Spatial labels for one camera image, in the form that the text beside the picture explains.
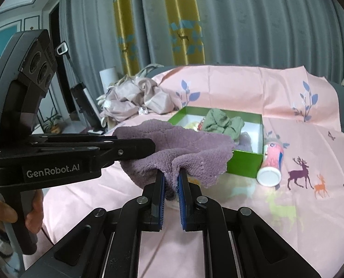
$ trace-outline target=potted plant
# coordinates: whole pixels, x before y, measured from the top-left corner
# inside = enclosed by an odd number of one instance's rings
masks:
[[[54,108],[51,110],[50,118],[46,117],[46,122],[43,125],[45,133],[60,134],[60,126],[56,123],[57,120],[61,119],[62,116],[59,114],[54,115]]]

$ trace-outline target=camera lens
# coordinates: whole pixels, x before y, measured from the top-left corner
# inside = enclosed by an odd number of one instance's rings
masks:
[[[31,74],[34,71],[36,71],[40,60],[41,60],[41,52],[36,52],[36,54],[32,58],[31,65],[29,67],[29,71],[31,72]]]
[[[48,88],[48,87],[49,87],[51,78],[52,78],[52,75],[49,74],[49,76],[47,76],[47,79],[46,79],[45,88]]]
[[[38,84],[41,84],[42,81],[45,79],[45,75],[46,75],[46,72],[47,72],[47,63],[44,63],[41,67],[41,70],[39,70],[39,73],[38,73]]]

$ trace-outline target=purple towel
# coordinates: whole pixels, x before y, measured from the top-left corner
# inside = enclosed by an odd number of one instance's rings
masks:
[[[214,185],[226,171],[235,142],[228,135],[196,132],[169,122],[152,119],[138,126],[118,127],[119,139],[150,138],[156,145],[155,153],[140,160],[121,161],[121,167],[131,180],[143,188],[155,182],[157,169],[166,177],[166,198],[176,195],[180,168],[205,187]]]

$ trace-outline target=fleece towel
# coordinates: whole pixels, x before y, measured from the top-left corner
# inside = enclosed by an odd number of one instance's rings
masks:
[[[214,185],[232,158],[235,142],[228,135],[196,132],[152,119],[138,126],[121,126],[114,133],[119,139],[150,138],[155,153],[140,160],[121,161],[121,167],[132,181],[143,188],[153,183],[157,170],[166,178],[166,198],[176,196],[177,177],[181,168],[205,187]]]
[[[206,132],[229,135],[232,140],[236,141],[243,127],[244,121],[241,117],[230,119],[219,108],[212,108],[205,117],[202,129]]]

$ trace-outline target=green cloth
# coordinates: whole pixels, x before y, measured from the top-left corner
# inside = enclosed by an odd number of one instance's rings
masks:
[[[229,135],[232,140],[236,141],[240,136],[243,126],[244,121],[241,117],[230,119],[226,113],[219,108],[212,108],[204,119],[202,130]]]

